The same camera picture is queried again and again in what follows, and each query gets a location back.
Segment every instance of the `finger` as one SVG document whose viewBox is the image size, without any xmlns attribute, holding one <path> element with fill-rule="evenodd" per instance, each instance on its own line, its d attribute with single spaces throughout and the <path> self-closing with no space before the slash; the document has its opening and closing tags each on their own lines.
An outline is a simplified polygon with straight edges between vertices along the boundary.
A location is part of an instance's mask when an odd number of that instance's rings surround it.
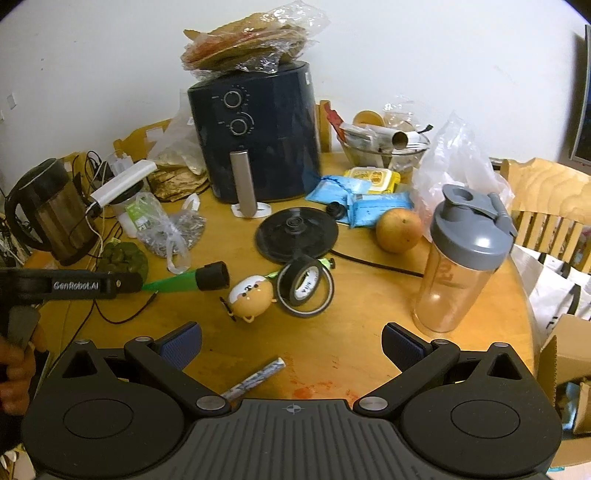
<svg viewBox="0 0 591 480">
<path fill-rule="evenodd" d="M 18 365 L 25 358 L 25 353 L 17 346 L 11 345 L 0 337 L 0 364 Z"/>
<path fill-rule="evenodd" d="M 2 402 L 2 409 L 9 415 L 24 415 L 29 406 L 29 393 L 16 401 Z"/>
<path fill-rule="evenodd" d="M 9 365 L 6 376 L 9 380 L 30 380 L 35 375 L 35 354 L 30 345 L 25 350 L 25 359 L 19 365 Z"/>
<path fill-rule="evenodd" d="M 31 335 L 31 341 L 33 342 L 33 345 L 35 345 L 35 350 L 38 352 L 43 353 L 47 350 L 47 339 L 45 337 L 45 331 L 43 331 L 41 325 L 35 327 L 35 331 Z"/>
<path fill-rule="evenodd" d="M 30 380 L 9 380 L 0 384 L 0 400 L 16 401 L 26 395 L 29 390 Z"/>
</svg>

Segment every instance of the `power strip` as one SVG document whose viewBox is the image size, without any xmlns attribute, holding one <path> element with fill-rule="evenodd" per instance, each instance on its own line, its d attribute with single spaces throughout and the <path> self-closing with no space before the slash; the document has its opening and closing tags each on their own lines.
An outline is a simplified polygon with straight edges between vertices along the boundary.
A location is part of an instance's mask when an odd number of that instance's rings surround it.
<svg viewBox="0 0 591 480">
<path fill-rule="evenodd" d="M 146 178 L 150 173 L 157 169 L 156 163 L 150 160 L 140 160 L 132 167 L 124 170 L 115 178 L 110 179 L 101 188 L 90 194 L 91 198 L 99 204 L 101 208 L 106 207 L 109 202 L 121 195 L 125 190 L 131 188 L 140 180 Z"/>
</svg>

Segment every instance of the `dark blue air fryer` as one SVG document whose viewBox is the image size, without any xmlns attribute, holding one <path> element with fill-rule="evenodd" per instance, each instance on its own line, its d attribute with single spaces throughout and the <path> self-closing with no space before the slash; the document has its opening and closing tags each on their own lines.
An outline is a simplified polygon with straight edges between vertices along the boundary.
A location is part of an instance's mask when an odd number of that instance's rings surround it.
<svg viewBox="0 0 591 480">
<path fill-rule="evenodd" d="M 219 200 L 242 205 L 245 190 L 259 202 L 284 200 L 316 187 L 316 104 L 307 63 L 283 65 L 276 74 L 231 73 L 188 93 Z"/>
</svg>

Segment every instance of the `air fryer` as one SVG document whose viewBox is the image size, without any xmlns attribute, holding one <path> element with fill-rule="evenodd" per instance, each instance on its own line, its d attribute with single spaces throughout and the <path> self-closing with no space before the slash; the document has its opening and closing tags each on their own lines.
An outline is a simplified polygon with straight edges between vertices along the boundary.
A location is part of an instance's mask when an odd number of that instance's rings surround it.
<svg viewBox="0 0 591 480">
<path fill-rule="evenodd" d="M 17 221 L 21 206 L 33 232 Z M 6 198 L 6 218 L 12 233 L 24 244 L 51 252 L 63 266 L 76 263 L 96 243 L 85 220 L 86 206 L 64 165 L 55 158 L 32 168 Z"/>
<path fill-rule="evenodd" d="M 248 194 L 269 202 L 316 187 L 316 104 L 307 63 L 286 64 L 271 75 L 231 73 L 194 85 L 188 94 L 219 200 L 242 206 L 239 197 Z"/>
</svg>

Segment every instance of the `toy face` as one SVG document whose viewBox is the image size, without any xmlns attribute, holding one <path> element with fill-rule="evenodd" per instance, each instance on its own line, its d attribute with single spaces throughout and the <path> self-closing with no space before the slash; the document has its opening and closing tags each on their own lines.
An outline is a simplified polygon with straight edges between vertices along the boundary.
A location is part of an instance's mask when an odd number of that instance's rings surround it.
<svg viewBox="0 0 591 480">
<path fill-rule="evenodd" d="M 273 285 L 261 275 L 245 278 L 228 295 L 232 314 L 248 323 L 269 308 L 273 301 Z"/>
</svg>

